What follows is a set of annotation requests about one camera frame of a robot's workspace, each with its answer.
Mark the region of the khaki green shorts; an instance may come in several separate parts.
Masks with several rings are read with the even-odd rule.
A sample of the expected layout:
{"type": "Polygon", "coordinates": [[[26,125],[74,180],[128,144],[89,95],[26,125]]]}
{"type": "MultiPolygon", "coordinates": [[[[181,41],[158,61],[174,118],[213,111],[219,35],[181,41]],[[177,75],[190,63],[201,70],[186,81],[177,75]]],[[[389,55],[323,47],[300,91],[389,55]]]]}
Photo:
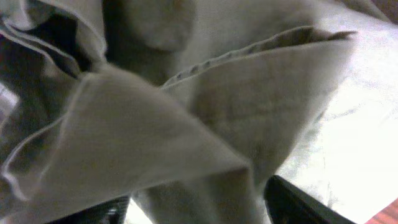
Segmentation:
{"type": "Polygon", "coordinates": [[[397,197],[397,24],[371,1],[2,1],[1,222],[129,196],[269,223],[279,175],[354,222],[397,197]]]}

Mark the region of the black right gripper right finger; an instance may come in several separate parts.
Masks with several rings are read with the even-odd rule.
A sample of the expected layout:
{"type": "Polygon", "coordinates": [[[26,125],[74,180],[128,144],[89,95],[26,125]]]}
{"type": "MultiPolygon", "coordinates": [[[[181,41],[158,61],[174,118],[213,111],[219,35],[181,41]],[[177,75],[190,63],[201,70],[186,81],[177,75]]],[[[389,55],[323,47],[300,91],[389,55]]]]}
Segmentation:
{"type": "Polygon", "coordinates": [[[354,224],[279,175],[267,181],[264,200],[273,224],[354,224]]]}

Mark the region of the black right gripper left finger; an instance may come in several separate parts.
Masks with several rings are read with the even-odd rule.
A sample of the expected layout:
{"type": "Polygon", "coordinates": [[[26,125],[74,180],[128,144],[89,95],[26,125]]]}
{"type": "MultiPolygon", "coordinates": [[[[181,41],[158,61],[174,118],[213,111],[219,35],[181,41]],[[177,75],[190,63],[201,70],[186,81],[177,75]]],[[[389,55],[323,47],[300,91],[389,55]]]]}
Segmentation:
{"type": "Polygon", "coordinates": [[[48,224],[123,224],[129,203],[129,196],[119,197],[48,224]]]}

